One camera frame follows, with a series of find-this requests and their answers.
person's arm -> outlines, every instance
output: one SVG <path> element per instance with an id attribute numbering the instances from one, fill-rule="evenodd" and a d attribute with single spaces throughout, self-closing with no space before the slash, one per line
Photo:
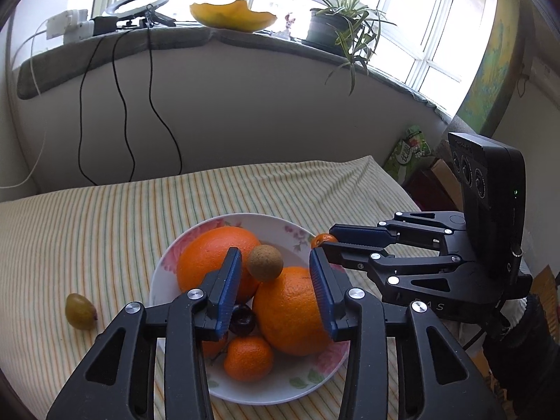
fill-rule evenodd
<path id="1" fill-rule="evenodd" d="M 502 341 L 486 337 L 484 355 L 507 390 L 518 420 L 560 418 L 560 352 L 537 296 L 527 297 L 523 317 Z"/>

tablecloth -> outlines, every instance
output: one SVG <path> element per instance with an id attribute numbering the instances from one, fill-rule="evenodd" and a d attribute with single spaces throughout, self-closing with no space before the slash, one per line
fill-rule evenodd
<path id="1" fill-rule="evenodd" d="M 49 407 L 79 361 L 130 301 L 147 303 L 164 250 L 183 231 L 226 213 L 264 213 L 312 233 L 334 223 L 372 224 L 417 210 L 372 157 L 346 163 L 273 163 L 214 169 L 119 185 L 57 191 L 0 204 L 0 368 L 37 416 Z M 395 245 L 398 256 L 427 252 Z M 352 283 L 379 294 L 363 273 Z M 64 301 L 77 292 L 97 307 L 97 330 L 77 331 Z M 388 418 L 397 420 L 397 359 L 390 341 Z M 334 420 L 345 365 L 301 399 L 273 406 L 217 398 L 217 420 Z M 164 418 L 163 354 L 155 373 L 155 417 Z"/>

orange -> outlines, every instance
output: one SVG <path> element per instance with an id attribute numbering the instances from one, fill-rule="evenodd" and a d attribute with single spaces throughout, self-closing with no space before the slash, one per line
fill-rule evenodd
<path id="1" fill-rule="evenodd" d="M 338 242 L 337 238 L 334 235 L 331 235 L 329 233 L 320 233 L 311 241 L 311 249 L 321 246 L 326 241 L 331 241 L 334 243 Z"/>
<path id="2" fill-rule="evenodd" d="M 247 259 L 259 245 L 259 239 L 252 232 L 240 227 L 218 227 L 199 235 L 178 258 L 177 282 L 181 292 L 200 286 L 208 272 L 222 266 L 228 249 L 237 247 L 243 256 L 237 302 L 247 302 L 259 287 L 259 282 L 247 270 Z"/>
<path id="3" fill-rule="evenodd" d="M 289 355 L 323 352 L 331 342 L 311 282 L 308 269 L 286 267 L 275 280 L 261 283 L 253 299 L 262 336 Z"/>
<path id="4" fill-rule="evenodd" d="M 274 353 L 260 336 L 234 338 L 227 347 L 223 369 L 239 382 L 256 382 L 272 371 Z"/>
<path id="5" fill-rule="evenodd" d="M 214 358 L 219 354 L 226 344 L 228 343 L 228 333 L 222 337 L 219 341 L 203 341 L 202 342 L 202 353 L 205 357 Z"/>

potted plant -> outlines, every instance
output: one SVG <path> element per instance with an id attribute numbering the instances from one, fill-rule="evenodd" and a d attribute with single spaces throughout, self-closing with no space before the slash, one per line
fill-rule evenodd
<path id="1" fill-rule="evenodd" d="M 337 69 L 349 68 L 351 95 L 356 85 L 356 64 L 368 73 L 367 65 L 377 49 L 382 23 L 391 22 L 386 20 L 382 11 L 370 8 L 360 0 L 321 1 L 326 8 L 311 9 L 309 33 L 302 42 L 345 58 Z M 325 82 L 337 69 L 329 74 Z"/>

floral plate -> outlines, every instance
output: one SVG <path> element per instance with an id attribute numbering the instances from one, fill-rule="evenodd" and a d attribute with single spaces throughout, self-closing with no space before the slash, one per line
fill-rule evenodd
<path id="1" fill-rule="evenodd" d="M 285 266 L 309 266 L 313 235 L 300 226 L 253 213 L 218 216 L 191 227 L 165 251 L 152 277 L 149 305 L 168 303 L 180 295 L 175 276 L 180 254 L 200 234 L 225 225 L 243 227 L 253 232 L 261 243 L 278 248 Z M 158 344 L 165 351 L 165 339 L 160 339 Z M 240 404 L 285 403 L 311 393 L 328 381 L 348 357 L 349 348 L 349 342 L 332 343 L 324 352 L 307 357 L 275 352 L 272 372 L 256 383 L 231 379 L 223 369 L 225 356 L 222 355 L 214 363 L 206 361 L 208 388 L 211 395 Z"/>

